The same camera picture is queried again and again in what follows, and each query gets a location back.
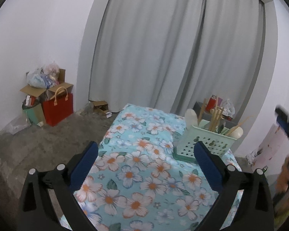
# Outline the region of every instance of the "red bag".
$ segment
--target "red bag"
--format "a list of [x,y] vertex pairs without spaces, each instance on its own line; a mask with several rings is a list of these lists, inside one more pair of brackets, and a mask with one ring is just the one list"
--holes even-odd
[[[66,90],[66,96],[57,100],[57,92],[61,88]],[[73,94],[68,93],[65,87],[59,87],[55,92],[55,99],[45,101],[42,105],[47,124],[56,126],[73,113]]]

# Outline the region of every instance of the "floral tablecloth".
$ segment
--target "floral tablecloth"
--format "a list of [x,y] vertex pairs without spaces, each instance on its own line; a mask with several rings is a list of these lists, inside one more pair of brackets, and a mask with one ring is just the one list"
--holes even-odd
[[[184,118],[127,104],[99,145],[97,160],[74,193],[98,231],[193,231],[216,200],[199,165],[172,157]],[[239,170],[232,152],[222,158]],[[234,217],[241,195],[223,225]],[[66,218],[60,220],[69,229]]]

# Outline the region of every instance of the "basket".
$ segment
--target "basket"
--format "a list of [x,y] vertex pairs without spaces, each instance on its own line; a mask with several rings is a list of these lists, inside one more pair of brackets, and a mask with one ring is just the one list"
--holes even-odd
[[176,147],[173,148],[173,157],[176,160],[197,163],[194,157],[194,145],[202,141],[208,150],[219,157],[222,157],[233,145],[236,139],[224,136],[229,129],[224,128],[221,134],[202,129],[208,121],[201,120],[200,128],[191,126],[185,130]]

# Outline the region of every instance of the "gray curtain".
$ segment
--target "gray curtain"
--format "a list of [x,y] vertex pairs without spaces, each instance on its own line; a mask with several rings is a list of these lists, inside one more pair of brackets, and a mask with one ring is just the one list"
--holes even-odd
[[211,94],[238,108],[262,39],[259,0],[109,0],[92,65],[90,100],[183,115]]

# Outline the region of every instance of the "metal bolt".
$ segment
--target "metal bolt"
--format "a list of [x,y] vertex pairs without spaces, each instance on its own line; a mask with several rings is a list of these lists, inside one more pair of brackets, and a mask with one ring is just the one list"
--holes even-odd
[[33,175],[35,173],[35,168],[29,170],[29,174]]
[[256,171],[257,171],[257,174],[258,174],[258,175],[263,175],[263,171],[262,171],[262,169],[257,168]]
[[229,171],[232,171],[232,172],[233,172],[233,171],[235,171],[236,168],[235,168],[235,166],[233,166],[233,165],[228,165],[228,166],[227,166],[227,169],[228,169]]
[[59,165],[57,166],[57,170],[61,171],[61,170],[63,170],[63,169],[65,169],[65,165],[64,165],[64,164],[59,164]]

